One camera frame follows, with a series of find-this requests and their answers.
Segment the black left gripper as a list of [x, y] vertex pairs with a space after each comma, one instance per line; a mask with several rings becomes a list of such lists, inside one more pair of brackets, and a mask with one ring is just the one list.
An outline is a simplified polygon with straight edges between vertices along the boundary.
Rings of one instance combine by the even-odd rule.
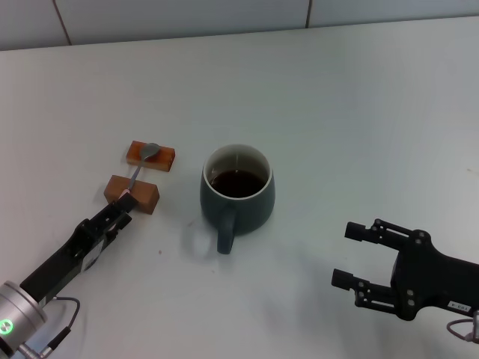
[[85, 219], [72, 236], [51, 257], [33, 271], [21, 284], [35, 301], [51, 301], [77, 275], [89, 268], [113, 242], [132, 218], [135, 198], [123, 195], [114, 200], [92, 219]]

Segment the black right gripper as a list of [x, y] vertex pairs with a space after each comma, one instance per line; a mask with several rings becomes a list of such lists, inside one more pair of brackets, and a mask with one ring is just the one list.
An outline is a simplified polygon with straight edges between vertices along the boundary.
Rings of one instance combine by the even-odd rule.
[[429, 233], [407, 230], [377, 218], [369, 228], [348, 222], [344, 236], [398, 251], [392, 289], [349, 272], [333, 271], [332, 285], [353, 290], [355, 306], [396, 314], [406, 321], [412, 321], [425, 307], [438, 307], [470, 318], [478, 310], [478, 264], [442, 254], [434, 247]]

